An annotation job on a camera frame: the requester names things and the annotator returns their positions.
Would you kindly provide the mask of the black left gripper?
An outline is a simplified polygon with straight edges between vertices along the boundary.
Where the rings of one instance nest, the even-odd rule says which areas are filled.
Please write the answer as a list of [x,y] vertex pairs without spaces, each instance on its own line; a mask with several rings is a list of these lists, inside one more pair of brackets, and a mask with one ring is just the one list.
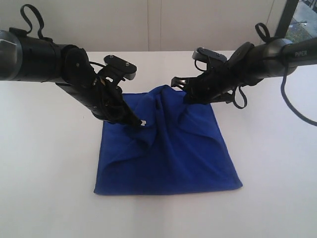
[[111,123],[131,126],[145,126],[123,100],[122,89],[118,86],[121,78],[112,79],[96,74],[84,76],[84,106],[95,117]]

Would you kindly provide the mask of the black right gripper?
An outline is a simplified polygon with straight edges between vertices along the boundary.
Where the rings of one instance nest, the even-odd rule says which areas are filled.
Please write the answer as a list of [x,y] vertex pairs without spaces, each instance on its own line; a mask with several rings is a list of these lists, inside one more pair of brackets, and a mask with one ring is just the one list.
[[238,79],[230,68],[223,64],[197,77],[173,77],[170,86],[188,91],[183,97],[184,104],[232,103]]

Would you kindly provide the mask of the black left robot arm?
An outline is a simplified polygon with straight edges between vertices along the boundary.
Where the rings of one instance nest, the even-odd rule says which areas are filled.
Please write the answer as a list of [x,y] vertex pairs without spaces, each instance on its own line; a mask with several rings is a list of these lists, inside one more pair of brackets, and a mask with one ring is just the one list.
[[58,45],[51,39],[27,36],[22,29],[0,32],[0,79],[2,81],[52,82],[100,120],[145,126],[123,99],[120,81],[133,80],[137,67],[117,56],[95,62],[75,45]]

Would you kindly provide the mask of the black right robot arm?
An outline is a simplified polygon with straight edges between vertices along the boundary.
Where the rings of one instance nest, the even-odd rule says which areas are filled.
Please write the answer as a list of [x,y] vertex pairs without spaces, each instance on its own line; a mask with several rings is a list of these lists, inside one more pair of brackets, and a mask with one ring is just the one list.
[[316,64],[317,40],[292,43],[274,39],[259,46],[246,42],[229,59],[199,47],[192,58],[205,63],[206,70],[196,77],[174,77],[171,81],[172,87],[186,93],[185,103],[234,103],[235,91],[244,86],[255,86],[266,78],[289,75],[299,66]]

